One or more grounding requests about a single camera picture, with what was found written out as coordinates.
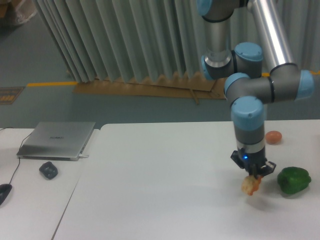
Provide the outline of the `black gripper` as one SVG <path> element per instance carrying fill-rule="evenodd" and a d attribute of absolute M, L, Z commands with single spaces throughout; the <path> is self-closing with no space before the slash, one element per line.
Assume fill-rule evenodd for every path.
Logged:
<path fill-rule="evenodd" d="M 248 153 L 244 148 L 234 150 L 230 158 L 241 168 L 248 172 L 249 176 L 263 178 L 274 172 L 276 164 L 266 160 L 265 149 L 254 153 Z"/>

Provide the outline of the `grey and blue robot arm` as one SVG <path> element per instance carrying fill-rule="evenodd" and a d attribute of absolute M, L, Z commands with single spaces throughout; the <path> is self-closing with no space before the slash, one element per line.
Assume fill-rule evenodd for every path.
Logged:
<path fill-rule="evenodd" d="M 310 97 L 314 78 L 296 65 L 275 1 L 199 0 L 196 6 L 206 34 L 204 75 L 226 79 L 224 95 L 237 145 L 231 159 L 255 178 L 269 175 L 276 165 L 265 154 L 264 106 Z M 252 13 L 260 44 L 243 42 L 230 49 L 230 18 L 239 8 Z"/>

